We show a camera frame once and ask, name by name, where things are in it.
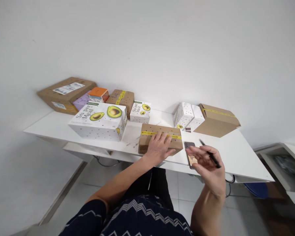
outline cable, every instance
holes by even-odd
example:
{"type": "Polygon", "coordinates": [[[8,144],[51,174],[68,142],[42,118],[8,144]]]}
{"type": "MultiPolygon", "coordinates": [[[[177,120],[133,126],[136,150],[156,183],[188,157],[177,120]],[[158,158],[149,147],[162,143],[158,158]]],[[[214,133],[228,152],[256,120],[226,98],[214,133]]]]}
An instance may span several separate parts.
{"type": "Polygon", "coordinates": [[[116,165],[118,165],[118,164],[120,163],[120,161],[117,160],[117,161],[118,161],[117,164],[114,164],[114,165],[111,165],[111,166],[106,166],[106,165],[103,165],[102,163],[99,162],[99,158],[100,158],[100,157],[97,157],[97,156],[94,156],[94,155],[93,155],[93,157],[95,157],[96,160],[97,160],[97,162],[98,162],[101,166],[104,166],[104,167],[113,167],[113,166],[116,166],[116,165]]]}
{"type": "Polygon", "coordinates": [[[229,197],[230,196],[230,193],[232,191],[232,189],[230,188],[230,183],[228,183],[228,185],[229,185],[229,193],[226,195],[226,197],[229,197]]]}
{"type": "Polygon", "coordinates": [[[228,180],[225,180],[226,182],[228,182],[228,185],[229,185],[229,193],[226,195],[226,197],[229,197],[230,196],[230,193],[231,193],[231,191],[232,191],[232,189],[231,189],[231,187],[230,187],[230,184],[233,184],[233,183],[235,183],[235,175],[233,175],[233,180],[230,182],[230,181],[228,181],[228,180]]]}
{"type": "Polygon", "coordinates": [[[230,183],[230,184],[235,183],[235,175],[233,175],[233,181],[232,181],[232,182],[229,182],[228,180],[226,180],[226,182],[228,182],[228,183],[230,183]]]}

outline orange box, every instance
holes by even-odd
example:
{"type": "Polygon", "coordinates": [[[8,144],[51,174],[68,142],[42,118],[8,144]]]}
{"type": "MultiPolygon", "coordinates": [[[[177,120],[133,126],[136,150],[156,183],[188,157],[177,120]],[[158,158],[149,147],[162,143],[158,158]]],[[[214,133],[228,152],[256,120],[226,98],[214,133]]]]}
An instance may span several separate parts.
{"type": "Polygon", "coordinates": [[[109,98],[108,90],[105,88],[95,87],[88,93],[88,98],[93,102],[106,102],[109,98]]]}

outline pen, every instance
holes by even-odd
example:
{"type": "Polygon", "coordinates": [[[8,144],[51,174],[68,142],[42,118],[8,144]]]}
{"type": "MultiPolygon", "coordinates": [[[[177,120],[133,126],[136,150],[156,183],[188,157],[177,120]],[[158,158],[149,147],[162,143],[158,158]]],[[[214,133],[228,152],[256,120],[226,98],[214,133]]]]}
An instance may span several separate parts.
{"type": "MultiPolygon", "coordinates": [[[[203,146],[205,145],[204,142],[203,142],[201,139],[199,139],[199,141],[200,141],[200,143],[201,143],[203,146]]],[[[216,168],[221,168],[221,165],[219,164],[219,162],[217,161],[217,159],[214,157],[213,153],[208,152],[208,151],[207,151],[207,153],[209,154],[211,160],[215,163],[216,168]]]]}

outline small white box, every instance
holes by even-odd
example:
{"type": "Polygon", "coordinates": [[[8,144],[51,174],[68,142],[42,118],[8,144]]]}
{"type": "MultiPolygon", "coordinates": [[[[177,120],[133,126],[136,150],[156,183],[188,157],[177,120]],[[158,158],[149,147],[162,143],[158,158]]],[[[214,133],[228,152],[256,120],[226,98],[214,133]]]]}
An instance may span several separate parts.
{"type": "Polygon", "coordinates": [[[193,117],[191,104],[185,102],[180,103],[174,115],[174,127],[184,129],[193,117]]]}
{"type": "Polygon", "coordinates": [[[196,128],[198,128],[199,125],[201,125],[202,122],[204,122],[205,120],[203,117],[201,108],[199,106],[191,105],[191,108],[193,111],[194,118],[190,121],[190,123],[184,129],[184,131],[189,133],[193,132],[196,128]]]}
{"type": "Polygon", "coordinates": [[[120,141],[126,123],[125,106],[88,102],[68,125],[82,138],[120,141]]]}
{"type": "Polygon", "coordinates": [[[150,103],[134,101],[130,112],[130,121],[148,124],[150,121],[150,112],[150,103]]]}

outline phone case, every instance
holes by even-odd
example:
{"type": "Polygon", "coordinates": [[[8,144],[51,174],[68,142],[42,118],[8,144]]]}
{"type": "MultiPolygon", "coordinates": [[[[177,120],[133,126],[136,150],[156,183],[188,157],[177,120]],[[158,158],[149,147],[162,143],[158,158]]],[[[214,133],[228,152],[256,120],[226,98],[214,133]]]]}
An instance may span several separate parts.
{"type": "MultiPolygon", "coordinates": [[[[185,148],[187,149],[189,146],[195,146],[195,145],[192,142],[185,142],[185,148]]],[[[194,169],[192,167],[192,164],[198,163],[198,160],[194,156],[189,156],[187,152],[186,152],[186,154],[187,154],[187,159],[188,159],[190,169],[194,169]]]]}

